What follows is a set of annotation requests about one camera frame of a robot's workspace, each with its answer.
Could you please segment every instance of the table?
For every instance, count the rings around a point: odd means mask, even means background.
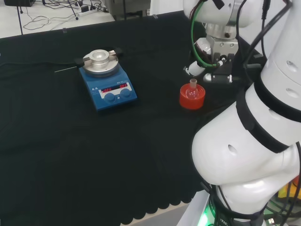
[[[84,0],[84,4],[91,4],[90,0]],[[93,4],[99,3],[99,0],[92,0]],[[74,6],[74,10],[77,13],[78,7]],[[21,23],[22,26],[26,25],[28,22],[31,21],[31,16],[33,19],[36,16],[47,16],[49,18],[51,17],[62,17],[66,18],[68,16],[71,16],[73,14],[71,8],[59,8],[59,9],[51,9],[43,5],[43,3],[38,0],[34,2],[32,7],[22,7],[23,14],[20,14]],[[70,27],[78,27],[78,26],[84,26],[84,25],[90,25],[90,24],[99,24],[99,23],[105,23],[105,22],[111,22],[114,21],[113,17],[110,13],[104,13],[101,11],[93,10],[93,13],[84,13],[83,15],[79,16],[79,20],[75,20],[74,16],[71,16],[67,19],[61,19],[61,18],[54,18],[56,20],[53,20],[51,24],[46,25],[42,28],[36,29],[36,30],[26,30],[23,28],[23,34],[30,34],[30,33],[37,33],[37,32],[45,32],[52,30],[58,30],[62,29],[64,27],[70,28]],[[6,6],[4,4],[4,0],[0,0],[0,20],[2,23],[0,23],[0,38],[20,35],[20,24],[18,20],[18,13],[16,7],[13,6]],[[26,28],[29,29],[35,29],[38,27],[41,27],[43,24],[45,24],[46,20],[41,20],[38,22],[31,23],[26,26]]]
[[[72,62],[104,46],[124,50],[120,65],[138,100],[99,113],[77,69],[0,67],[3,225],[118,226],[188,203],[201,190],[193,135],[234,102],[239,85],[201,82],[204,107],[180,107],[180,87],[190,79],[183,12],[4,38],[0,64]]]

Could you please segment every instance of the red led display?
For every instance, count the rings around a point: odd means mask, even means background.
[[[122,84],[117,85],[117,86],[108,87],[108,88],[102,89],[101,91],[102,91],[102,93],[106,93],[106,92],[110,92],[112,90],[120,89],[120,88],[124,88],[124,87],[127,87],[126,83],[122,83]]]

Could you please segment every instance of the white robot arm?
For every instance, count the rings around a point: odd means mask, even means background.
[[[225,81],[223,77],[228,77],[231,82],[232,62],[235,54],[238,51],[238,41],[236,37],[236,18],[239,6],[243,0],[223,0],[224,7],[218,9],[212,0],[206,1],[201,7],[196,21],[206,23],[206,38],[200,38],[196,41],[196,47],[199,51],[205,52],[211,56],[211,61],[217,63],[221,60],[221,56],[226,56],[226,64],[216,70],[214,73],[209,73],[204,76],[205,81]],[[187,0],[183,2],[185,15],[190,18],[191,12],[198,0]],[[246,27],[260,16],[263,0],[248,0],[240,13],[239,27]],[[186,72],[192,76],[205,75],[207,71],[197,62],[193,62]]]
[[[236,3],[242,1],[223,1],[223,10],[211,0],[204,3],[198,21],[227,27]],[[197,2],[184,2],[186,16]],[[241,13],[242,26],[250,24],[262,7],[261,0],[247,2]],[[193,140],[192,158],[199,174],[208,183],[221,186],[230,208],[238,213],[262,210],[300,172],[296,146],[301,139],[300,12],[301,1],[294,0],[260,78]],[[226,206],[221,193],[217,194]]]

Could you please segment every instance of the black cable on table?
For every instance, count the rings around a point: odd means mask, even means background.
[[[300,146],[300,142],[298,141],[296,143],[296,145],[297,145],[297,149],[298,149],[299,163],[300,163],[300,166],[299,166],[299,175],[301,175],[301,146]],[[298,185],[297,185],[297,188],[296,188],[295,196],[293,198],[293,202],[292,202],[290,208],[288,209],[286,216],[282,220],[282,223],[280,224],[280,226],[283,226],[286,223],[287,219],[290,217],[290,214],[291,214],[291,212],[293,210],[293,207],[295,206],[295,204],[297,202],[297,199],[298,199],[298,196],[299,196],[299,192],[300,192],[300,188],[301,188],[301,179],[299,179],[299,181],[298,181]]]

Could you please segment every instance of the white floor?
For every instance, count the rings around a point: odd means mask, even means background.
[[[84,0],[84,4],[91,4],[90,0]],[[75,16],[71,10],[71,8],[59,8],[59,9],[51,9],[45,7],[42,2],[35,2],[32,7],[27,7],[28,15],[30,15],[33,19],[36,16],[47,16],[49,18],[52,17],[64,17],[62,18],[53,18],[49,25],[45,25],[42,28],[36,30],[27,30],[23,28],[23,34],[36,33],[36,32],[44,32],[50,30],[58,30],[63,28],[84,26],[89,24],[98,24],[114,21],[113,17],[110,13],[104,13],[101,11],[93,10],[88,11],[84,14],[79,15],[79,19],[75,20]],[[20,14],[22,26],[26,25],[32,19],[27,15],[27,11],[25,7],[22,7],[23,14]],[[30,23],[26,26],[28,29],[34,29],[41,27],[43,24],[48,22],[47,19],[43,19],[34,23]],[[18,13],[16,7],[6,6],[4,4],[4,0],[0,0],[0,38],[10,37],[21,35],[20,24],[18,19]]]

